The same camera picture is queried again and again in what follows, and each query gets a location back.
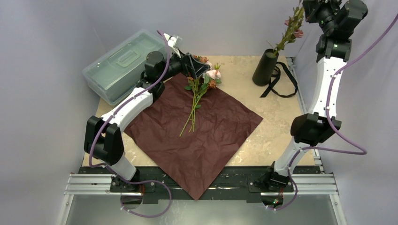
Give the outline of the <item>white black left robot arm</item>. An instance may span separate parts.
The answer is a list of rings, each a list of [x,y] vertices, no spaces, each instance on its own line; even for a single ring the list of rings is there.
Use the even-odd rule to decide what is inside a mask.
[[[161,96],[165,80],[178,74],[200,78],[210,69],[210,63],[190,53],[177,51],[163,55],[159,51],[150,52],[138,85],[131,94],[108,113],[88,119],[84,151],[89,155],[89,166],[109,169],[127,191],[136,191],[142,181],[138,169],[125,156],[123,131]]]

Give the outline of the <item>dark pink rose stem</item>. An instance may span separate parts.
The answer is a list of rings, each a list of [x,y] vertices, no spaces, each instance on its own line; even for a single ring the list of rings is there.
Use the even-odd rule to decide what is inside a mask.
[[[281,41],[275,44],[275,46],[268,43],[272,47],[272,57],[276,57],[280,51],[283,51],[287,44],[294,43],[297,38],[303,37],[304,32],[301,27],[305,21],[305,9],[302,3],[303,1],[300,0],[298,6],[293,8],[293,15],[285,20],[284,25],[287,27],[285,32],[282,33]]]

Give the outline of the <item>flower bouquet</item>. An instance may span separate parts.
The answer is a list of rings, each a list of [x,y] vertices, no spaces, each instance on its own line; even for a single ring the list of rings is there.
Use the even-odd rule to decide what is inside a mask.
[[[193,94],[187,78],[165,83],[161,97],[126,128],[135,144],[194,200],[212,184],[262,122],[262,117],[221,89],[210,89],[196,110],[190,132]]]

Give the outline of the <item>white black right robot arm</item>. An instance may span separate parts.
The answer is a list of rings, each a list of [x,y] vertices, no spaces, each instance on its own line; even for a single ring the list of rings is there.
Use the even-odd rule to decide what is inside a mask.
[[[350,64],[350,37],[368,13],[361,0],[349,0],[344,5],[339,0],[304,0],[302,4],[300,12],[305,21],[319,24],[323,32],[316,45],[317,83],[308,112],[293,120],[288,147],[263,177],[270,191],[285,187],[300,159],[340,129],[336,99],[342,73]]]

